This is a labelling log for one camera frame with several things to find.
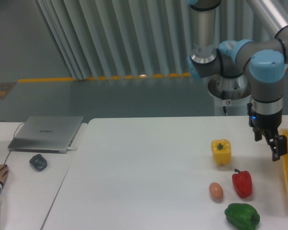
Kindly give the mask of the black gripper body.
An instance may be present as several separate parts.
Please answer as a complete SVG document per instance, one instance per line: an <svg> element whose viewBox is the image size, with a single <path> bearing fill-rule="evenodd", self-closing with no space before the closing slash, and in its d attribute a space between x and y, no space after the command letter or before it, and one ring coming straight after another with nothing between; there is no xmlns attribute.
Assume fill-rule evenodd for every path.
<svg viewBox="0 0 288 230"><path fill-rule="evenodd" d="M247 104L247 114L249 116L249 126L254 129L260 129L262 136L265 137L266 141L274 138L278 135L278 127L281 124L281 112L271 115L263 115L254 111L255 105L253 103Z"/></svg>

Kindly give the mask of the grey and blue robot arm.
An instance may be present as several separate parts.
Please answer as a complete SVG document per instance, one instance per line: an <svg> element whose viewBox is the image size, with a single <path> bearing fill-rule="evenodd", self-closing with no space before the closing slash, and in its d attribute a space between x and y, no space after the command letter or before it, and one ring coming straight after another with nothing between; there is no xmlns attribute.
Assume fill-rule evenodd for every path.
<svg viewBox="0 0 288 230"><path fill-rule="evenodd" d="M265 138L277 161L288 151L287 139L279 134L282 122L284 74L288 64L288 13L277 0L250 0L251 7L271 39L224 41L214 48L214 26L218 0L189 0L187 5L197 18L194 47L187 57L195 78L219 74L225 78L244 75L250 86L247 105L249 126L254 139Z"/></svg>

